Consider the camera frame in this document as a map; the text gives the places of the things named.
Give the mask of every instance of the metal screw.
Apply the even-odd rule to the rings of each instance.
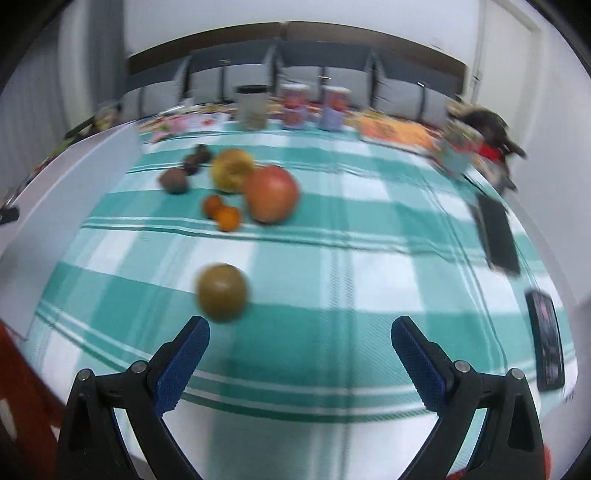
[[[145,371],[148,368],[148,364],[143,360],[138,360],[131,364],[131,371],[134,374],[140,374],[141,372]]]
[[[470,371],[470,364],[465,360],[458,360],[453,365],[456,367],[456,370],[462,372],[463,374]]]
[[[84,381],[90,378],[90,370],[85,368],[84,370],[80,370],[77,375],[78,380]]]
[[[518,368],[512,368],[511,375],[513,375],[513,377],[515,377],[517,380],[523,380],[525,378],[525,374]]]

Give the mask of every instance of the smartphone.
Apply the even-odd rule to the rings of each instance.
[[[526,292],[525,300],[534,334],[538,390],[556,390],[564,386],[564,358],[554,304],[540,290]]]
[[[519,275],[519,259],[505,206],[487,195],[478,195],[482,243],[488,265],[508,275]]]

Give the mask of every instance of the door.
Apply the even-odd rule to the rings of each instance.
[[[472,102],[498,113],[509,126],[509,136],[520,141],[535,83],[538,37],[499,3],[483,3],[482,55]]]

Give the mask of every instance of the green and white tablecloth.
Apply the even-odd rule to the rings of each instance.
[[[400,315],[480,372],[524,370],[541,415],[573,388],[573,340],[556,289],[513,214],[522,274],[488,268],[469,207],[475,185],[350,131],[232,128],[144,143],[141,160],[82,225],[21,344],[62,399],[80,368],[104,374],[148,359],[201,314],[195,279],[215,262],[247,275],[252,303],[235,323],[210,323],[184,401],[164,416],[208,480],[397,478],[435,422],[391,346]],[[164,193],[158,176],[200,143],[285,167],[302,190],[295,214],[277,226],[245,214],[239,231],[217,231],[201,213],[213,193],[207,168],[190,178],[190,193]],[[552,393],[535,384],[530,287],[549,292],[557,309],[567,385]]]

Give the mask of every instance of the black lid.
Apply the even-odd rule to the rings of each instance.
[[[268,85],[242,85],[236,87],[236,93],[267,93]]]

